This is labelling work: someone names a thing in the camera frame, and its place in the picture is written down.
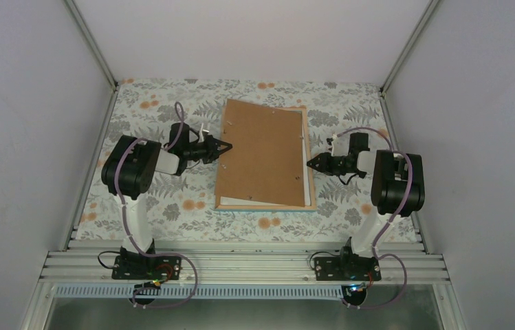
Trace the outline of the right aluminium corner post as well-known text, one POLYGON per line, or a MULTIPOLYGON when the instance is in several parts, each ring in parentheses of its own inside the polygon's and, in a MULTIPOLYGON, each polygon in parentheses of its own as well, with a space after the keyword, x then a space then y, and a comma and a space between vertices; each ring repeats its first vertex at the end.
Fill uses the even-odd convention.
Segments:
POLYGON ((430 20, 439 7, 439 4, 441 3, 440 0, 430 0, 427 3, 427 6, 425 7, 424 11, 422 12, 418 22, 416 23, 415 27, 413 28, 413 31, 411 32, 408 40, 406 41, 405 45, 403 46, 401 52, 399 53, 395 63, 391 67, 390 72, 388 73, 386 79, 384 80, 381 88, 380 88, 380 95, 381 97, 385 98, 388 90, 391 88, 392 84, 394 83, 395 79, 397 78, 397 75, 399 74, 400 70, 404 66, 405 62, 407 61, 407 58, 410 56, 410 53, 414 50, 415 45, 419 41, 420 37, 422 36, 424 30, 426 29, 427 25, 430 23, 430 20))

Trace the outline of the left aluminium corner post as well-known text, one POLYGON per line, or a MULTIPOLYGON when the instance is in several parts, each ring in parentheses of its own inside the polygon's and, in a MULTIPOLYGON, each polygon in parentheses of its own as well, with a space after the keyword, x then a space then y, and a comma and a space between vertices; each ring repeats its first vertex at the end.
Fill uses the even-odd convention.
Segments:
POLYGON ((67 7, 71 18, 74 20, 74 23, 76 24, 77 28, 79 29, 80 34, 87 45, 87 48, 91 52, 91 55, 93 56, 97 66, 99 67, 103 76, 105 77, 105 80, 107 81, 110 88, 113 91, 115 91, 117 89, 117 85, 118 85, 117 80, 114 78, 114 76, 111 72, 111 69, 109 68, 108 63, 105 60, 103 53, 101 52, 100 48, 98 47, 96 39, 93 36, 93 34, 91 33, 91 30, 89 29, 89 27, 87 25, 87 21, 85 20, 83 14, 81 13, 80 8, 78 7, 76 1, 63 0, 63 3, 67 7))

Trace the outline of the aluminium mounting rail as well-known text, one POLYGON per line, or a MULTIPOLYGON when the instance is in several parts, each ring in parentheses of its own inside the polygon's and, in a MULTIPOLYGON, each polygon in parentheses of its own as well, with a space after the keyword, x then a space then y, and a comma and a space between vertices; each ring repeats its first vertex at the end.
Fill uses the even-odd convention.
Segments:
MULTIPOLYGON (((316 284, 308 252, 185 251, 179 279, 184 284, 310 285, 316 284)), ((388 257, 379 262, 382 278, 374 283, 447 284, 450 276, 442 256, 404 251, 400 262, 388 257)), ((50 252, 39 278, 44 281, 111 281, 112 255, 95 250, 50 252)))

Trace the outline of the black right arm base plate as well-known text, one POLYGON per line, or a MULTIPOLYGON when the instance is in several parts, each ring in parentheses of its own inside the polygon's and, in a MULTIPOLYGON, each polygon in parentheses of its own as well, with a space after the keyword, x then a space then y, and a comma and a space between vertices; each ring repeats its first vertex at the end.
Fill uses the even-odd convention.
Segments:
POLYGON ((342 261, 340 257, 314 258, 317 281, 380 281, 382 275, 378 260, 374 257, 357 257, 342 261))

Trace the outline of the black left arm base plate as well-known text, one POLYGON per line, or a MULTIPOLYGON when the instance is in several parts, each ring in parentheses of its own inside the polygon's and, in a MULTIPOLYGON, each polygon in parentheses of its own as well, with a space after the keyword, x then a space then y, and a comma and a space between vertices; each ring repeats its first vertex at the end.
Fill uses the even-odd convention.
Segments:
POLYGON ((111 277, 114 280, 176 281, 182 268, 182 258, 162 256, 147 258, 136 256, 115 259, 111 277))

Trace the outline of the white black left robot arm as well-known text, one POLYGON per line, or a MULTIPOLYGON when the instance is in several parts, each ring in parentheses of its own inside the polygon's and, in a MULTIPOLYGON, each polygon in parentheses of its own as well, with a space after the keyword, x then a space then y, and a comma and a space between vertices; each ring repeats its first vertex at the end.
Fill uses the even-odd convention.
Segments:
POLYGON ((127 235, 112 270, 125 269, 148 278, 157 269, 158 256, 146 211, 154 175, 180 176, 189 162, 211 164, 232 149, 231 143, 184 122, 171 125, 165 144, 130 135, 119 138, 101 172, 102 183, 118 203, 127 235))

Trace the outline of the aluminium corner post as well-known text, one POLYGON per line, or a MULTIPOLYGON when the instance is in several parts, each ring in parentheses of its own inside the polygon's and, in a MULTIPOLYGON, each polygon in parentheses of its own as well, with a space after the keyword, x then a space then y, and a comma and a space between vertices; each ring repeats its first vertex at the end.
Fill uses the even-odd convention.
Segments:
POLYGON ((81 13, 80 8, 78 7, 76 1, 63 0, 63 3, 67 7, 71 18, 74 20, 74 23, 76 24, 77 28, 79 29, 80 34, 87 45, 87 48, 91 52, 91 55, 93 56, 97 66, 99 67, 103 76, 105 77, 105 80, 107 81, 110 88, 113 91, 115 91, 117 89, 117 85, 118 85, 117 80, 114 78, 114 76, 111 72, 111 69, 109 68, 108 63, 105 60, 103 53, 101 52, 100 48, 98 47, 96 39, 93 36, 93 34, 91 33, 91 30, 89 29, 89 27, 87 25, 87 21, 85 20, 83 14, 81 13))
POLYGON ((427 25, 430 23, 430 20, 439 7, 439 4, 441 3, 440 0, 430 0, 427 3, 427 6, 425 7, 424 11, 422 12, 418 22, 416 23, 415 27, 413 28, 413 31, 411 32, 408 40, 406 41, 405 45, 403 46, 401 52, 399 53, 395 63, 391 67, 390 72, 388 73, 386 79, 384 80, 381 88, 380 88, 380 95, 381 97, 385 98, 388 90, 391 88, 392 84, 394 83, 395 79, 397 78, 397 75, 399 74, 400 70, 404 66, 405 62, 407 61, 407 58, 410 56, 410 53, 414 50, 415 45, 419 41, 420 37, 422 36, 424 30, 426 29, 427 25))

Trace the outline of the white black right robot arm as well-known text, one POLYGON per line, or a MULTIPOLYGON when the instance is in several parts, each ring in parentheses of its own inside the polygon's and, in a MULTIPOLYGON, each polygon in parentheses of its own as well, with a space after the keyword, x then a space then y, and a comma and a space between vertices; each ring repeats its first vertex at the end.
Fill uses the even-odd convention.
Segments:
POLYGON ((363 271, 378 272, 383 259, 401 258, 394 254, 379 253, 379 244, 388 229, 399 219, 422 209, 426 193, 422 158, 420 155, 403 153, 391 144, 385 150, 372 151, 369 147, 368 129, 350 133, 346 155, 337 156, 333 151, 321 153, 307 162, 307 166, 319 173, 342 178, 364 179, 372 177, 371 212, 360 231, 349 238, 337 255, 323 258, 322 265, 339 271, 347 280, 354 280, 363 271))

